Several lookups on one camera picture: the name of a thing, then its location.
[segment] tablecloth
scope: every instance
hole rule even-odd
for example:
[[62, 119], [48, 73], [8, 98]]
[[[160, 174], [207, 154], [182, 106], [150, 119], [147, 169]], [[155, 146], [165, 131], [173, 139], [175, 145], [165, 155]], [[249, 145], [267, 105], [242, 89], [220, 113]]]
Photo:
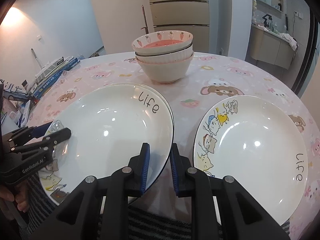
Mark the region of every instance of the tablecloth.
[[[198, 125], [214, 104], [237, 94], [263, 98], [291, 117], [307, 149], [307, 186], [299, 206], [290, 217], [290, 237], [298, 239], [320, 209], [320, 132], [301, 100], [271, 74], [236, 58], [195, 53], [186, 77], [173, 84], [159, 84], [144, 74], [134, 56], [133, 52], [126, 52], [82, 60], [71, 71], [64, 72], [41, 98], [29, 116], [28, 125], [53, 121], [72, 102], [99, 87], [116, 82], [143, 83], [158, 90], [169, 102], [175, 122], [174, 142], [178, 144], [180, 154], [192, 161]], [[220, 86], [220, 90], [226, 93], [210, 89], [213, 85]], [[158, 180], [134, 205], [190, 222], [190, 202], [189, 198], [175, 196], [170, 163], [167, 163]]]

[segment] blue book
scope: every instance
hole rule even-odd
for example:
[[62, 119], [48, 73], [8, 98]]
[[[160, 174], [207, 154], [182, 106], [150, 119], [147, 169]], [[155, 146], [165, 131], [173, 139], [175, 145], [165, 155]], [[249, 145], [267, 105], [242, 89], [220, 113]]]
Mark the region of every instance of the blue book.
[[32, 93], [31, 96], [39, 100], [48, 91], [48, 89], [52, 87], [52, 85], [58, 80], [58, 78], [62, 75], [62, 72], [64, 70], [68, 71], [72, 69], [79, 62], [80, 61], [77, 58], [71, 60], [63, 68], [61, 68], [56, 73], [54, 73], [51, 77], [48, 77], [44, 82], [42, 82], [42, 84], [36, 88], [36, 90]]

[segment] screw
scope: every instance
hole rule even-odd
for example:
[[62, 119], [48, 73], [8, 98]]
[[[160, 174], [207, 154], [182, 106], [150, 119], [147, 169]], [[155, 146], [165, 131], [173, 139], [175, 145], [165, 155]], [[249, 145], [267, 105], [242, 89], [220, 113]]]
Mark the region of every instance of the screw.
[[86, 178], [85, 178], [85, 182], [86, 182], [86, 183], [92, 183], [92, 182], [94, 182], [94, 176], [88, 176], [88, 177], [86, 177]]
[[226, 182], [228, 182], [228, 183], [232, 183], [232, 182], [235, 181], [235, 179], [234, 179], [232, 176], [226, 176], [226, 177], [224, 178], [224, 180], [225, 180]]
[[132, 171], [132, 169], [130, 168], [130, 167], [124, 167], [124, 168], [122, 168], [122, 172], [123, 173], [130, 173]]
[[195, 174], [195, 173], [197, 172], [197, 169], [194, 168], [194, 167], [190, 167], [190, 168], [187, 169], [187, 171], [188, 171], [189, 173], [191, 173], [191, 174]]

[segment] human hand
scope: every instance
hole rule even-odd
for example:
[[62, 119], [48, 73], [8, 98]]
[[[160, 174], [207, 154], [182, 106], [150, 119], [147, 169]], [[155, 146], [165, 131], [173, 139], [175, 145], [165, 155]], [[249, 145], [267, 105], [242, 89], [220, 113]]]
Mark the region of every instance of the human hand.
[[24, 213], [29, 209], [28, 203], [28, 185], [27, 181], [23, 181], [16, 187], [18, 194], [14, 197], [13, 194], [5, 186], [0, 185], [0, 198], [13, 202], [17, 202], [17, 208]]

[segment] white towel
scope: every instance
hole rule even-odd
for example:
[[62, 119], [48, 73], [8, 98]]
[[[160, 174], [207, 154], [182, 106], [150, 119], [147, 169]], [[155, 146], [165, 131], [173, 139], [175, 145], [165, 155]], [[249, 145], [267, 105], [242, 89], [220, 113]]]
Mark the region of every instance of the white towel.
[[279, 36], [289, 41], [293, 51], [296, 51], [298, 43], [294, 40], [294, 38], [292, 38], [288, 33], [280, 33]]

